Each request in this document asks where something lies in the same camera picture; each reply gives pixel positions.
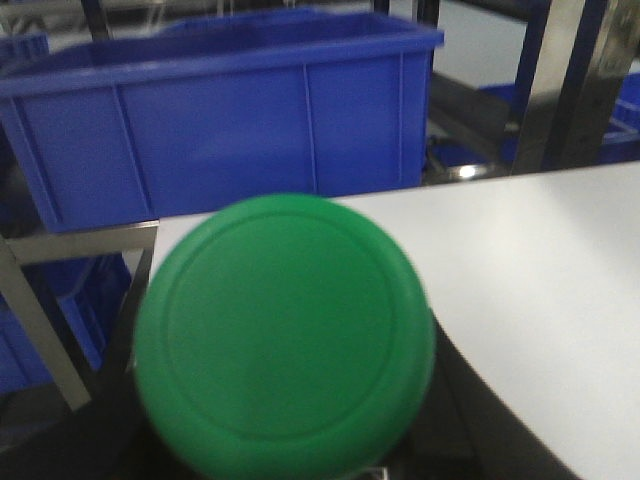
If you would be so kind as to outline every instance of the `metal shelf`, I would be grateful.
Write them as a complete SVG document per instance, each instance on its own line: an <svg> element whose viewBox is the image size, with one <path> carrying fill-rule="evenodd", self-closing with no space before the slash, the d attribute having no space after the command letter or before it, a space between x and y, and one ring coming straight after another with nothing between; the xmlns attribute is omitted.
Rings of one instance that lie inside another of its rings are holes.
<svg viewBox="0 0 640 480"><path fill-rule="evenodd" d="M528 22L516 97L500 128L494 124L502 110L496 105L490 108L486 94L451 80L436 81L432 120L489 161L495 160L504 135L516 131L516 158L506 170L511 174L593 164L638 51L640 4L636 0L458 1ZM437 21L439 3L416 0L418 19ZM469 123L478 115L491 119L489 133L486 122Z"/></svg>

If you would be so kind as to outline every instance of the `metal leg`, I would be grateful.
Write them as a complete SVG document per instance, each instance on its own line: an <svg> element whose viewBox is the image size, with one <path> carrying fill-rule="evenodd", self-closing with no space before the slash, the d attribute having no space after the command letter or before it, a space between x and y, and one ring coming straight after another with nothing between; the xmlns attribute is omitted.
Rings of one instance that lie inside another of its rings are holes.
<svg viewBox="0 0 640 480"><path fill-rule="evenodd" d="M94 40L104 40L109 38L107 20L100 0L81 0L82 10L87 18L87 25Z"/></svg>
<svg viewBox="0 0 640 480"><path fill-rule="evenodd" d="M548 15L548 6L538 5L532 8L527 22L527 31L522 44L512 106L513 119L517 120L518 123L522 120L531 95L531 86L540 56Z"/></svg>
<svg viewBox="0 0 640 480"><path fill-rule="evenodd" d="M135 318L140 301L147 290L152 259L153 248L143 250L131 287L120 309L111 341L104 353L104 366L98 373L98 383L102 391L107 391L115 385L129 364Z"/></svg>
<svg viewBox="0 0 640 480"><path fill-rule="evenodd" d="M541 169L585 0L552 0L512 173Z"/></svg>
<svg viewBox="0 0 640 480"><path fill-rule="evenodd" d="M583 18L549 139L553 169L595 163L640 42L638 0L588 1Z"/></svg>
<svg viewBox="0 0 640 480"><path fill-rule="evenodd" d="M389 15L389 0L372 0L373 11Z"/></svg>
<svg viewBox="0 0 640 480"><path fill-rule="evenodd" d="M0 291L42 357L60 393L72 410L91 400L46 313L10 248L0 237Z"/></svg>
<svg viewBox="0 0 640 480"><path fill-rule="evenodd" d="M440 0L414 0L413 16L419 23L438 25Z"/></svg>

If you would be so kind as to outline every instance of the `blue plastic crate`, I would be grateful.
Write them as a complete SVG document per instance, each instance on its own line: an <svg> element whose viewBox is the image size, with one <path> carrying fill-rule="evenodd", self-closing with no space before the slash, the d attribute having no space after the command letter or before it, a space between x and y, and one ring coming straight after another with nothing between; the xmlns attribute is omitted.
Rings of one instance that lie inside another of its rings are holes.
<svg viewBox="0 0 640 480"><path fill-rule="evenodd" d="M416 186L441 32L372 13L97 42L0 80L45 225Z"/></svg>
<svg viewBox="0 0 640 480"><path fill-rule="evenodd" d="M613 109L613 118L640 130L640 73L627 75Z"/></svg>
<svg viewBox="0 0 640 480"><path fill-rule="evenodd" d="M0 69L9 65L35 60L49 53L45 33L14 35L0 38Z"/></svg>
<svg viewBox="0 0 640 480"><path fill-rule="evenodd" d="M0 395L50 381L49 371L0 297Z"/></svg>
<svg viewBox="0 0 640 480"><path fill-rule="evenodd" d="M54 262L41 268L89 364L99 369L131 283L122 255Z"/></svg>
<svg viewBox="0 0 640 480"><path fill-rule="evenodd" d="M53 262L36 268L55 295L89 365L98 370L131 282L122 256ZM45 311L51 311L48 297L39 297ZM0 297L0 394L50 381L51 375Z"/></svg>
<svg viewBox="0 0 640 480"><path fill-rule="evenodd" d="M230 25L278 24L295 20L328 17L331 14L311 7L260 10L224 17L196 17L179 20L161 30L158 35L202 33Z"/></svg>
<svg viewBox="0 0 640 480"><path fill-rule="evenodd" d="M6 67L33 61L47 53L49 43L45 33L0 38L0 71ZM0 170L6 168L11 160L11 146L0 128Z"/></svg>

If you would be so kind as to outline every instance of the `white table surface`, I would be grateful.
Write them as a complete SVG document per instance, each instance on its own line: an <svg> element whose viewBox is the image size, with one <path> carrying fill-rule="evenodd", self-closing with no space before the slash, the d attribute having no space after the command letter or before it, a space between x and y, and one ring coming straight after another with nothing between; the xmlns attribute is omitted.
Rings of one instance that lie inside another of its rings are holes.
<svg viewBox="0 0 640 480"><path fill-rule="evenodd" d="M395 238L451 341L565 465L640 478L640 163L337 201ZM161 220L152 272L208 216Z"/></svg>

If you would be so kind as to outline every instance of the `green lid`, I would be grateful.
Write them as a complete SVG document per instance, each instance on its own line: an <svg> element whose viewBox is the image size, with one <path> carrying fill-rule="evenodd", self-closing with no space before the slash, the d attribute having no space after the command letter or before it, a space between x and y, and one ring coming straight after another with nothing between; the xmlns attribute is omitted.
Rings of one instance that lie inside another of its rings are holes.
<svg viewBox="0 0 640 480"><path fill-rule="evenodd" d="M142 400L166 442L227 480L344 477L411 423L433 320L404 254L320 198L236 204L158 270L135 335Z"/></svg>

